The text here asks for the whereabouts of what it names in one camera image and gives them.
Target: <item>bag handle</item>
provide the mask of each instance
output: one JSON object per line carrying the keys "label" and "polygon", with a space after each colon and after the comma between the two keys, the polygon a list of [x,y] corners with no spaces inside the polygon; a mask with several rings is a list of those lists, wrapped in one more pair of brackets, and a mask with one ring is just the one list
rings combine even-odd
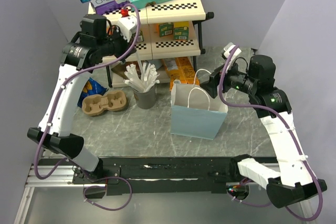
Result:
{"label": "bag handle", "polygon": [[198,70],[196,71],[196,73],[195,73],[193,87],[195,86],[195,82],[196,82],[197,73],[198,73],[199,71],[206,71],[206,72],[208,72],[209,74],[211,74],[211,72],[210,72],[210,71],[208,71],[208,70],[206,70],[206,69],[203,69],[203,68],[200,68],[200,69],[198,69]]}
{"label": "bag handle", "polygon": [[199,90],[201,90],[203,93],[206,94],[206,97],[208,98],[208,102],[209,102],[208,110],[210,110],[210,97],[209,97],[209,95],[207,94],[207,92],[205,92],[203,89],[201,89],[201,88],[199,88],[199,87],[194,87],[194,88],[192,88],[191,91],[189,92],[189,95],[188,95],[188,106],[187,106],[187,108],[189,108],[190,95],[191,95],[191,92],[192,92],[194,89],[199,89]]}

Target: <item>cardboard cup holder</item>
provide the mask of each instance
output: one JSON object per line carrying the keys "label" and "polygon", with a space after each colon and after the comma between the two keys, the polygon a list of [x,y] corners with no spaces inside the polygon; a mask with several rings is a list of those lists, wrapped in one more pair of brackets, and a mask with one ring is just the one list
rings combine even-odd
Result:
{"label": "cardboard cup holder", "polygon": [[127,106],[127,98],[123,91],[110,91],[105,95],[94,94],[85,97],[82,110],[86,115],[100,115],[104,110],[120,111]]}

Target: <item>blue snack bag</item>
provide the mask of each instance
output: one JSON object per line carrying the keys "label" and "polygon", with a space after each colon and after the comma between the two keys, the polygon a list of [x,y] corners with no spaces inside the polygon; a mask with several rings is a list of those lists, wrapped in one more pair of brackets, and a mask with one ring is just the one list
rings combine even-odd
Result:
{"label": "blue snack bag", "polygon": [[82,103],[85,97],[88,97],[89,95],[93,94],[100,94],[103,95],[107,91],[106,88],[104,88],[102,85],[100,85],[98,82],[90,78],[87,83],[85,84],[82,93],[80,94],[77,106],[82,107]]}

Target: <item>paper bag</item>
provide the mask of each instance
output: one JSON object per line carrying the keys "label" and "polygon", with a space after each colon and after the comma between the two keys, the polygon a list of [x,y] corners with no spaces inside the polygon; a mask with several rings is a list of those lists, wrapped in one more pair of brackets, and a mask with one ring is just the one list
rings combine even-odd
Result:
{"label": "paper bag", "polygon": [[219,96],[211,98],[192,84],[174,83],[171,92],[171,134],[213,140],[227,115]]}

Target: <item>black and white checkered strip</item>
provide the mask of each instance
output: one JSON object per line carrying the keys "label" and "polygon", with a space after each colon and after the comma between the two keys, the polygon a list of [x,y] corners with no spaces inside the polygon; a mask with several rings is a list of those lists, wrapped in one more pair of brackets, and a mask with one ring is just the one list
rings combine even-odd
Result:
{"label": "black and white checkered strip", "polygon": [[143,43],[143,44],[136,44],[135,47],[137,48],[137,50],[147,49],[147,44],[146,44],[146,43]]}
{"label": "black and white checkered strip", "polygon": [[152,10],[180,10],[197,8],[196,3],[175,4],[175,5],[152,5]]}
{"label": "black and white checkered strip", "polygon": [[163,47],[184,47],[194,45],[193,40],[176,40],[176,41],[166,41],[166,42],[156,42],[156,48]]}
{"label": "black and white checkered strip", "polygon": [[[128,10],[129,12],[131,12],[131,13],[135,13],[135,11],[134,11],[134,10],[131,10],[130,7],[126,7],[126,8],[127,8],[127,10]],[[113,11],[111,11],[111,12],[106,12],[106,14],[121,14],[121,9],[122,9],[122,8],[120,8],[120,9],[118,9],[118,10],[113,10]]]}

